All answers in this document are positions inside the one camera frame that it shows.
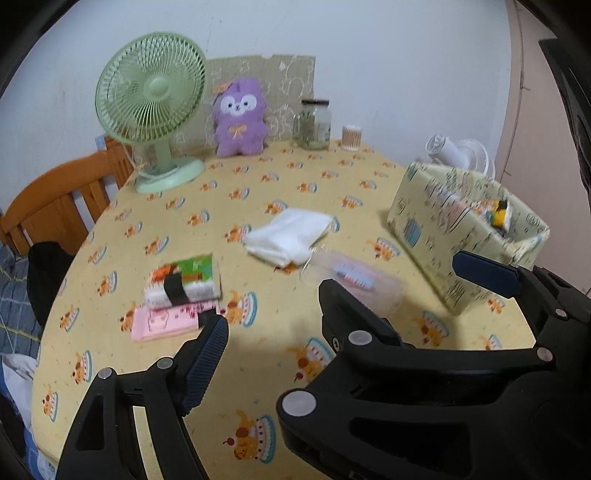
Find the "clear plastic box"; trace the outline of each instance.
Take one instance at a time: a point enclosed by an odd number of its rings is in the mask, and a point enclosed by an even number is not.
[[[406,284],[398,277],[324,245],[312,250],[300,278],[315,287],[332,278],[380,318],[389,318],[395,312],[406,290]]]

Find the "blue plaid bedding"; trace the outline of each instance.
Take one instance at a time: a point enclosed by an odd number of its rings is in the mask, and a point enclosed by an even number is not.
[[[27,297],[28,266],[0,242],[0,353],[36,358],[43,330]]]

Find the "purple plush toy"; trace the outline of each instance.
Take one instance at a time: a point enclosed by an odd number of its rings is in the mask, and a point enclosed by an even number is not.
[[[267,102],[256,78],[234,80],[213,104],[217,156],[258,155],[269,134]]]

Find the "fan stand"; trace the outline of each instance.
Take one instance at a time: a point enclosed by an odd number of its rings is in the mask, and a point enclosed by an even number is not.
[[[140,171],[135,183],[138,193],[157,193],[173,189],[194,180],[205,171],[205,164],[199,158],[172,158],[168,139],[157,141],[154,147],[158,169],[164,173],[148,175]]]

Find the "fan grille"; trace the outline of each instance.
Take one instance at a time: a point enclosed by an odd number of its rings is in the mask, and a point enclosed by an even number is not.
[[[105,131],[125,143],[146,143],[177,131],[194,114],[206,88],[205,55],[175,33],[151,33],[110,60],[96,87]]]

